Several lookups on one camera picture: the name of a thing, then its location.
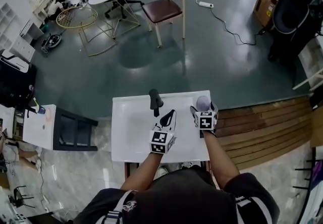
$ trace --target brown chair seat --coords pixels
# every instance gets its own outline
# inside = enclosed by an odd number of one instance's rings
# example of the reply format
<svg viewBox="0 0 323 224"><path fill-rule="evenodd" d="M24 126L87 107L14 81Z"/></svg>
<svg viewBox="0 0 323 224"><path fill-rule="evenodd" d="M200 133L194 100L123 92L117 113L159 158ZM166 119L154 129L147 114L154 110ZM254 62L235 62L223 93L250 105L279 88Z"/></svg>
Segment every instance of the brown chair seat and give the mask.
<svg viewBox="0 0 323 224"><path fill-rule="evenodd" d="M158 23L182 13L182 9L172 0L157 0L142 6L147 17Z"/></svg>

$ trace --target black t-shirt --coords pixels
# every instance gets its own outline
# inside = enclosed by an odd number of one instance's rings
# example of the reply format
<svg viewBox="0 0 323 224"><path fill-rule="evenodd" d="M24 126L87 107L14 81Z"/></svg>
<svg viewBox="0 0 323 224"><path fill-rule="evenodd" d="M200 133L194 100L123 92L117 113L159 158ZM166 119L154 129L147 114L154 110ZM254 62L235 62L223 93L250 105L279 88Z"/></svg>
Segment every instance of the black t-shirt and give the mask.
<svg viewBox="0 0 323 224"><path fill-rule="evenodd" d="M74 223L95 224L115 208L124 193L120 189L101 190L75 218ZM260 206L251 197L258 198ZM236 224L237 208L245 224L266 223L264 221L269 218L276 224L279 216L279 209L272 196L254 175L245 173L236 176L223 191L216 189L208 172L193 166L160 177L144 192L131 193L125 202L122 216L124 224Z"/></svg>

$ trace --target cardboard box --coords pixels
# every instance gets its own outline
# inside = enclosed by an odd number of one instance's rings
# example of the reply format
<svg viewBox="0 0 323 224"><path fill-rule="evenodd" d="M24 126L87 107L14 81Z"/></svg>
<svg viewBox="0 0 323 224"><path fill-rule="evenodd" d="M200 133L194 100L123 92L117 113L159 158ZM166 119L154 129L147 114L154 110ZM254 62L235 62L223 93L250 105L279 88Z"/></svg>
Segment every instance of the cardboard box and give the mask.
<svg viewBox="0 0 323 224"><path fill-rule="evenodd" d="M275 5L272 3L272 0L257 0L253 12L263 27L272 23L271 18L274 7Z"/></svg>

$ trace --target person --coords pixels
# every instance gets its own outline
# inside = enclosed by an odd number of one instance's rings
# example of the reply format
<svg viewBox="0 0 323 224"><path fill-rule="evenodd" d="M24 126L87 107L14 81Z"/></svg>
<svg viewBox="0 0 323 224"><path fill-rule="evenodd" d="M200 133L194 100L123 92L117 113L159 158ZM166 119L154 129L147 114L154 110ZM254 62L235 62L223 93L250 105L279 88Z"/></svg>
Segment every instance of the person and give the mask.
<svg viewBox="0 0 323 224"><path fill-rule="evenodd" d="M276 224L280 211L269 192L254 175L239 172L214 132L203 134L221 190L197 165L153 180L163 154L151 153L120 189L101 190L74 223Z"/></svg>
<svg viewBox="0 0 323 224"><path fill-rule="evenodd" d="M13 162L21 162L22 165L30 167L40 173L41 171L41 155L42 148L37 147L34 151L24 151L19 148L19 143L12 143L5 139L5 134L0 137L0 155L5 159L6 164Z"/></svg>
<svg viewBox="0 0 323 224"><path fill-rule="evenodd" d="M55 0L48 8L48 19L56 20L57 16L64 10L63 2L66 0Z"/></svg>

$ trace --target shoulder strap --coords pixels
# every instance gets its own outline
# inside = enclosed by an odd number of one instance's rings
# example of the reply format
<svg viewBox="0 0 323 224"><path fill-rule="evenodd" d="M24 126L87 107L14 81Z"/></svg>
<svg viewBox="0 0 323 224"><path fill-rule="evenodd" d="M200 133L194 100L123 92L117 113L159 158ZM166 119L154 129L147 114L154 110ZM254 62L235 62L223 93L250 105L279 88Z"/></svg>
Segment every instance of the shoulder strap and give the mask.
<svg viewBox="0 0 323 224"><path fill-rule="evenodd" d="M119 200L117 206L114 208L114 210L109 210L108 214L106 216L102 216L96 224L117 224L120 220L119 224L122 224L122 207L125 203L126 198L128 195L132 192L132 190L127 191Z"/></svg>

